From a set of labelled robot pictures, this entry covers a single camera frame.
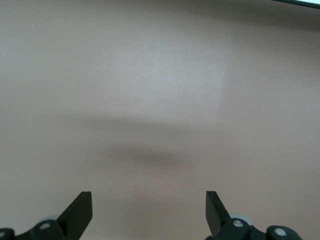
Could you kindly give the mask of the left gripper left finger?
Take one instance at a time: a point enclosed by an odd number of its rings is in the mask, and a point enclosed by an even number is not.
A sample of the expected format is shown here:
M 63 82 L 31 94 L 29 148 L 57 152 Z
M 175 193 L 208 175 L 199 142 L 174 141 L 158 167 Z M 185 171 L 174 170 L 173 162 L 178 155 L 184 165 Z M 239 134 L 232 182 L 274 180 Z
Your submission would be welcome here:
M 44 220 L 16 240 L 79 240 L 93 218 L 92 193 L 81 192 L 55 220 Z

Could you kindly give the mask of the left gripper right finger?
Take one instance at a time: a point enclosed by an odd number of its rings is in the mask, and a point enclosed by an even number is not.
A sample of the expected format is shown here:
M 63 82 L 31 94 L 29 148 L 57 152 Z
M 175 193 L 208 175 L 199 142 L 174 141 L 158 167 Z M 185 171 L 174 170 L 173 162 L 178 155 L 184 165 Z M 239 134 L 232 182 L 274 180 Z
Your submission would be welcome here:
M 205 195 L 205 218 L 213 240 L 249 240 L 250 226 L 240 218 L 231 218 L 216 191 Z

